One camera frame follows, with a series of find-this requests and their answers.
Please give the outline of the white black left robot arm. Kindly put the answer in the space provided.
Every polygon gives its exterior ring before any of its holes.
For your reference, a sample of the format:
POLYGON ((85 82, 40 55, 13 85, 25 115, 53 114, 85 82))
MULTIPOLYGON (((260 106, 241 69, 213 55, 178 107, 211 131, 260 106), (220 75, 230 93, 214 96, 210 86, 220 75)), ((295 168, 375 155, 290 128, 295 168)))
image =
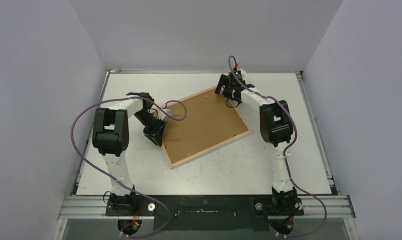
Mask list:
POLYGON ((95 111, 92 144, 102 155, 113 176, 107 202, 107 216, 132 216, 141 208, 135 186, 130 179, 125 151, 129 145, 130 117, 135 116, 144 126, 143 134, 156 146, 162 146, 166 121, 150 113, 154 99, 147 92, 129 92, 127 100, 95 111))

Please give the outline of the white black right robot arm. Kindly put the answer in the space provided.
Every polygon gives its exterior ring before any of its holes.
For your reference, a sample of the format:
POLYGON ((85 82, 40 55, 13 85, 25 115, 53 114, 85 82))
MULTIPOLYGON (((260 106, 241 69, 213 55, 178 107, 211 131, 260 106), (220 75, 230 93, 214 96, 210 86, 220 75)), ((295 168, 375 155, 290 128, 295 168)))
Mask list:
POLYGON ((286 101, 274 101, 264 96, 252 84, 243 80, 242 70, 221 75, 215 94, 222 95, 226 101, 232 100, 238 105, 247 104, 259 113, 260 135, 264 142, 273 146, 272 197, 262 202, 262 210, 269 216, 302 215, 303 207, 297 191, 291 181, 287 160, 282 151, 277 149, 281 143, 290 143, 294 133, 293 123, 286 101))

